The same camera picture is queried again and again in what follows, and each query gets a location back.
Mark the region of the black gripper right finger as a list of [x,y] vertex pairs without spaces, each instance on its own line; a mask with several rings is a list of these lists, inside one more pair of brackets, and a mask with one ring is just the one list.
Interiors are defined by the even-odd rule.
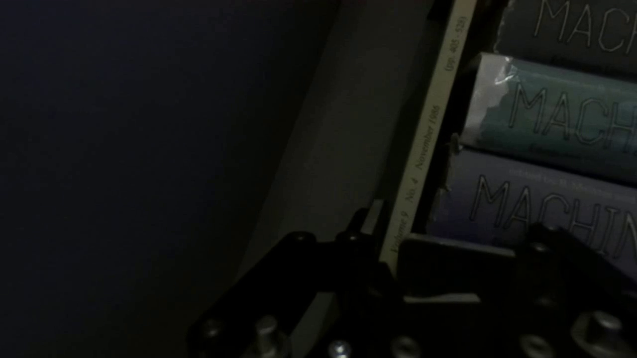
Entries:
[[636,281],[562,229],[510,247],[411,237],[397,277],[421,298],[472,298],[429,322],[460,358],[637,358]]

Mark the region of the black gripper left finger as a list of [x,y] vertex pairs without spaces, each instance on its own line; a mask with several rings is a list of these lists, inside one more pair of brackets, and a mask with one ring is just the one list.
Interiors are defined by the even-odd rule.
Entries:
[[333,239],[287,233],[188,330],[188,358],[293,358],[293,330],[319,294],[335,294],[337,324],[315,356],[353,356],[373,346],[379,324],[399,304],[399,285],[379,261],[387,203],[359,209]]

